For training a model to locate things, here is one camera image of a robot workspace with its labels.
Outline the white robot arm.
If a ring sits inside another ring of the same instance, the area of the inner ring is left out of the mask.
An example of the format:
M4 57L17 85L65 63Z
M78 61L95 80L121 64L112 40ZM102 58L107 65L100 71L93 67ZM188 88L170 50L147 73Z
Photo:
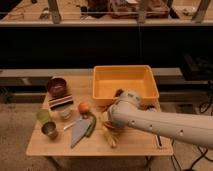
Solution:
M124 91L109 107L110 121L213 150L213 116L141 110L142 98Z

